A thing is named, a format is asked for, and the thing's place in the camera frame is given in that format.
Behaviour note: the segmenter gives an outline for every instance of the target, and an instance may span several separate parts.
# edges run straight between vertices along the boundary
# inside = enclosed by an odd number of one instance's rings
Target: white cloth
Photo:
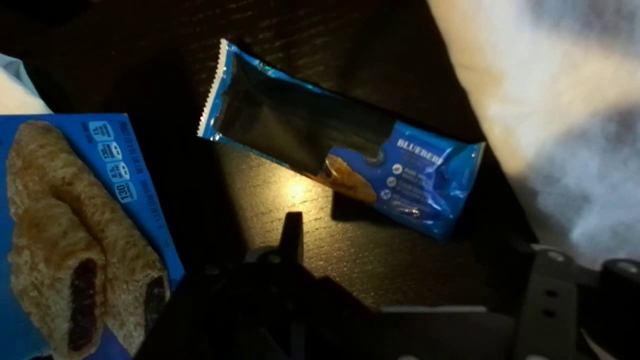
[[[22,62],[0,53],[0,114],[49,114]]]
[[[640,257],[640,0],[427,1],[540,241]]]

